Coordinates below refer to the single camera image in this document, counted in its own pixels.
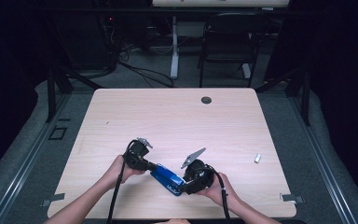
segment chair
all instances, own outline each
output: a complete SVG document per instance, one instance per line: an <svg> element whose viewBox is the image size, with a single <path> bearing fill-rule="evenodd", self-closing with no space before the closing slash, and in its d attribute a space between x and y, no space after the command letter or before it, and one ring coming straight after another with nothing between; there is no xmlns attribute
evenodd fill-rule
<svg viewBox="0 0 358 224"><path fill-rule="evenodd" d="M251 64L248 88L251 87L259 42L269 28L269 18L261 14L220 13L204 26L199 58L200 88L204 79L204 63Z"/></svg>

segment table leg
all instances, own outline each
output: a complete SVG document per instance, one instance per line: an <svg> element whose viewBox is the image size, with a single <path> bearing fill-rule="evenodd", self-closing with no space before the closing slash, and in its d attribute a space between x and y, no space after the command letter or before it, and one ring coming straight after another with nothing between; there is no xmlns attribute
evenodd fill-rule
<svg viewBox="0 0 358 224"><path fill-rule="evenodd" d="M178 78L179 53L178 53L178 36L176 32L176 17L172 18L172 64L171 78Z"/></svg>

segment left hand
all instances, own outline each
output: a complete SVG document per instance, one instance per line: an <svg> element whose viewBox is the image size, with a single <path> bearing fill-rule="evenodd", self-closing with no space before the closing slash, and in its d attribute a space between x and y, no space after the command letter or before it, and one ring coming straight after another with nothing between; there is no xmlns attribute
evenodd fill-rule
<svg viewBox="0 0 358 224"><path fill-rule="evenodd" d="M105 172L105 174L101 177L101 181L106 181L109 185L110 189L113 189L116 186L117 178L121 172L121 166L123 165L124 158L122 155L118 155L113 161L112 165L110 165L109 169ZM132 175L142 175L145 171L139 171L131 169L127 164L124 167L123 178L121 183L124 184L127 179Z"/></svg>

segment blue object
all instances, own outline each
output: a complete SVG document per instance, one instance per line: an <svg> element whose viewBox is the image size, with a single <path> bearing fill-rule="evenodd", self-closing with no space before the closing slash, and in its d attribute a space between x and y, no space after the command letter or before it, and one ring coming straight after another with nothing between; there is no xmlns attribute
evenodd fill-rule
<svg viewBox="0 0 358 224"><path fill-rule="evenodd" d="M150 174L173 195L180 196L182 194L179 188L185 184L185 180L163 165L157 164L157 169Z"/></svg>

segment table top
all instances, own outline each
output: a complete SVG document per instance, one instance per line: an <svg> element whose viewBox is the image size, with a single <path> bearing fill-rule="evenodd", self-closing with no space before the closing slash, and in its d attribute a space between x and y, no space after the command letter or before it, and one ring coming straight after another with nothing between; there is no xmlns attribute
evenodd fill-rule
<svg viewBox="0 0 358 224"><path fill-rule="evenodd" d="M289 0L153 0L154 7L287 7Z"/></svg>
<svg viewBox="0 0 358 224"><path fill-rule="evenodd" d="M205 96L209 104L201 101ZM153 146L145 159L179 176L186 156L206 147L199 159L225 173L255 209L269 217L296 214L292 203L280 199L290 190L255 91L204 88L97 90L56 189L64 200L52 202L48 216L90 188L136 137ZM107 218L112 196L110 190L87 218ZM116 219L224 217L223 209L203 196L173 196L149 172L120 187L113 214Z"/></svg>

